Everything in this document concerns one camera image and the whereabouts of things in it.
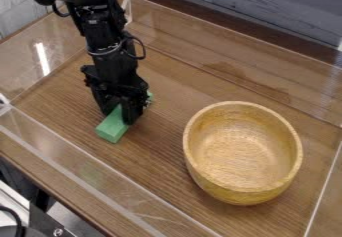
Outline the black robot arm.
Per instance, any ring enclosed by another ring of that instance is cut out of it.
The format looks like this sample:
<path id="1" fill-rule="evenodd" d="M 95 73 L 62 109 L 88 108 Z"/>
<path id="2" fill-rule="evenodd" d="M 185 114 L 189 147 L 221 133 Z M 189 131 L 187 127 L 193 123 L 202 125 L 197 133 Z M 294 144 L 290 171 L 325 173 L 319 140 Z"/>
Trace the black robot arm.
<path id="1" fill-rule="evenodd" d="M 140 39 L 126 30 L 126 11 L 118 0 L 34 1 L 50 7 L 59 1 L 66 4 L 66 12 L 54 12 L 72 19 L 86 39 L 92 63 L 80 71 L 100 111 L 110 114 L 120 109 L 123 122 L 134 124 L 147 105 L 148 83 L 138 74 L 139 61 L 144 59 L 135 50 Z"/>

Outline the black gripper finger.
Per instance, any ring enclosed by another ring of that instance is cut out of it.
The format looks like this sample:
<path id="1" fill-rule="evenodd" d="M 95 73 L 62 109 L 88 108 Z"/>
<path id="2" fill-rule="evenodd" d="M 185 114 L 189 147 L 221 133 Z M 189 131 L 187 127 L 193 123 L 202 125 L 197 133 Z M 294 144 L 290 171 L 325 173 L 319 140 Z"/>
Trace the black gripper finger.
<path id="1" fill-rule="evenodd" d="M 118 86 L 103 87 L 100 85 L 91 85 L 91 91 L 100 108 L 100 111 L 104 115 L 108 115 L 112 110 L 116 108 L 120 102 L 120 92 Z"/>
<path id="2" fill-rule="evenodd" d="M 143 115 L 148 105 L 148 97 L 123 97 L 122 98 L 122 117 L 127 125 L 132 125 Z"/>

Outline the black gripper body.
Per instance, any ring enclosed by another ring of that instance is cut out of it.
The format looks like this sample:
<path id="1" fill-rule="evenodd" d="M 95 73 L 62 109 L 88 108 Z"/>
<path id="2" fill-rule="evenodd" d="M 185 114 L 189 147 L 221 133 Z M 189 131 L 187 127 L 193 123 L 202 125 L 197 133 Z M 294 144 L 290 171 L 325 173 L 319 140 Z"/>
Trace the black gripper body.
<path id="1" fill-rule="evenodd" d="M 86 85 L 96 101 L 146 101 L 148 84 L 138 74 L 138 56 L 132 42 L 116 42 L 106 46 L 87 45 L 94 64 L 80 68 Z"/>

